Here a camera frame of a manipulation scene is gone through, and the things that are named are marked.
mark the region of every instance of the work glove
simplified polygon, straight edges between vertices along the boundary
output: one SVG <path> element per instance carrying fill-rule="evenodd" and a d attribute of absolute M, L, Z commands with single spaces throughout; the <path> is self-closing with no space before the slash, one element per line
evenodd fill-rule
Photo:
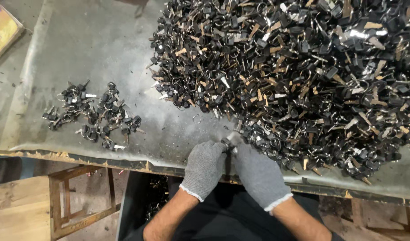
<path fill-rule="evenodd" d="M 274 207 L 293 196 L 277 162 L 249 145 L 237 147 L 234 167 L 246 191 L 271 215 Z"/>
<path fill-rule="evenodd" d="M 203 202 L 223 174 L 226 146 L 212 141 L 196 145 L 190 152 L 180 188 Z"/>

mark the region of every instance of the wooden stool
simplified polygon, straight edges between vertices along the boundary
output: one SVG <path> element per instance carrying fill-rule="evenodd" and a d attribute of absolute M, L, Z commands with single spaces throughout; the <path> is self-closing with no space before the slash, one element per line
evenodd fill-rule
<path fill-rule="evenodd" d="M 27 178 L 0 185 L 0 241 L 54 241 L 120 210 L 114 195 L 113 173 L 107 168 L 111 207 L 89 214 L 78 222 L 62 227 L 86 210 L 71 213 L 69 179 L 101 169 L 79 166 L 48 176 Z M 61 216 L 59 184 L 64 183 L 64 217 Z"/>

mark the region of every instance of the silver key blade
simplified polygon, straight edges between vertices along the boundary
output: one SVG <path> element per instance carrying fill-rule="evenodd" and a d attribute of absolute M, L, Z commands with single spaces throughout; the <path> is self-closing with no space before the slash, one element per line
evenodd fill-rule
<path fill-rule="evenodd" d="M 353 125 L 355 125 L 356 123 L 358 123 L 358 119 L 357 119 L 357 118 L 353 118 L 353 119 L 351 120 L 351 122 L 349 122 L 349 123 L 345 126 L 344 129 L 349 129 L 349 128 L 351 128 Z"/>

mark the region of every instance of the small pile of keys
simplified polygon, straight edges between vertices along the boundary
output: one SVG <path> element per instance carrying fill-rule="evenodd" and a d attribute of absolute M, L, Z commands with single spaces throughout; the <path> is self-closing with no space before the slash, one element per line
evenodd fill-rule
<path fill-rule="evenodd" d="M 93 115 L 89 105 L 96 95 L 86 93 L 86 86 L 90 82 L 87 80 L 84 84 L 73 85 L 68 81 L 68 88 L 58 94 L 56 98 L 63 101 L 63 109 L 65 112 L 58 114 L 58 107 L 52 106 L 48 111 L 45 111 L 42 117 L 49 121 L 48 127 L 55 131 L 62 124 L 76 121 L 81 113 Z"/>
<path fill-rule="evenodd" d="M 370 184 L 410 145 L 410 0 L 171 0 L 152 87 L 183 110 L 235 117 L 245 141 L 298 173 Z"/>
<path fill-rule="evenodd" d="M 52 107 L 49 111 L 43 114 L 43 118 L 49 120 L 51 130 L 56 130 L 63 123 L 77 120 L 80 114 L 86 115 L 88 125 L 83 125 L 81 129 L 75 133 L 81 135 L 92 142 L 97 142 L 99 137 L 103 139 L 102 147 L 115 151 L 117 149 L 125 149 L 125 146 L 117 145 L 110 139 L 110 132 L 120 128 L 121 133 L 125 136 L 126 143 L 129 144 L 129 134 L 131 132 L 145 132 L 138 127 L 141 125 L 141 117 L 128 114 L 123 108 L 124 100 L 118 96 L 119 91 L 113 82 L 108 83 L 108 90 L 101 96 L 97 109 L 90 106 L 89 103 L 94 101 L 96 95 L 86 93 L 86 85 L 79 84 L 77 86 L 68 82 L 69 87 L 62 93 L 57 95 L 58 100 L 64 101 L 63 114 L 57 114 L 58 108 Z"/>

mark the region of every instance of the metal sheet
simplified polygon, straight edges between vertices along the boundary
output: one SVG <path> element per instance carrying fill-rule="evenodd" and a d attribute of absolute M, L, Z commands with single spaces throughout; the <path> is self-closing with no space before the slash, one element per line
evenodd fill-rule
<path fill-rule="evenodd" d="M 159 101 L 160 94 L 150 89 L 154 81 L 144 70 L 152 56 L 148 37 L 156 30 L 165 0 L 48 2 L 51 7 L 44 9 L 46 14 L 40 15 L 43 21 L 37 23 L 47 26 L 34 29 L 40 37 L 32 39 L 30 50 L 37 48 L 33 49 L 33 58 L 25 62 L 34 75 L 29 77 L 30 93 L 20 91 L 20 96 L 31 96 L 23 99 L 25 111 L 15 112 L 15 118 L 9 121 L 4 116 L 0 119 L 0 129 L 5 126 L 8 130 L 3 134 L 0 130 L 0 144 L 4 143 L 0 151 L 39 149 L 113 160 L 148 160 L 155 166 L 183 168 L 194 145 L 229 135 L 234 123 L 218 120 L 212 113 L 203 114 L 198 108 L 179 111 L 172 102 Z M 141 129 L 147 134 L 132 134 L 127 149 L 111 152 L 74 134 L 86 120 L 50 131 L 47 121 L 41 118 L 44 109 L 62 105 L 56 94 L 67 87 L 67 81 L 83 83 L 87 79 L 91 79 L 87 90 L 94 94 L 102 94 L 109 81 L 116 83 L 129 111 L 142 117 Z M 196 114 L 202 118 L 198 125 L 192 121 Z M 20 131 L 9 131 L 11 121 L 19 125 Z M 111 138 L 125 145 L 119 130 L 113 131 Z M 286 182 L 303 183 L 307 178 L 312 184 L 410 199 L 410 150 L 404 148 L 402 154 L 399 163 L 386 163 L 369 178 L 373 186 L 343 177 L 338 168 L 322 169 L 322 177 L 304 172 L 300 166 L 297 169 L 301 176 L 285 170 L 283 173 Z"/>

